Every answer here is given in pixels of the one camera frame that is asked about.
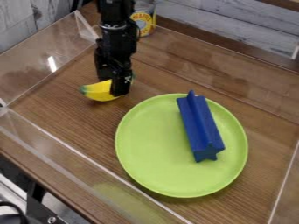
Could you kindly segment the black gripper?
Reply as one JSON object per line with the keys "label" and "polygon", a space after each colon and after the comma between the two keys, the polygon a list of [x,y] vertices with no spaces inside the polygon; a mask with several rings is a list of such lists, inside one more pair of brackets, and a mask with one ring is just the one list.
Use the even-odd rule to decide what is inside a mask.
{"label": "black gripper", "polygon": [[110,92],[119,97],[130,92],[134,72],[131,68],[115,70],[115,66],[131,66],[131,56],[137,53],[139,28],[137,23],[101,23],[99,28],[102,36],[97,39],[95,51],[98,79],[101,81],[113,79]]}

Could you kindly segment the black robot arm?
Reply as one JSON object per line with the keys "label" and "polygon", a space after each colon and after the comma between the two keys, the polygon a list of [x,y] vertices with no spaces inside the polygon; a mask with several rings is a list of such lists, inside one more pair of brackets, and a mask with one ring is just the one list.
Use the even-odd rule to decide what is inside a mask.
{"label": "black robot arm", "polygon": [[101,81],[111,81],[115,96],[130,92],[134,71],[131,57],[137,53],[138,25],[131,15],[135,0],[97,0],[102,36],[97,39],[95,65]]}

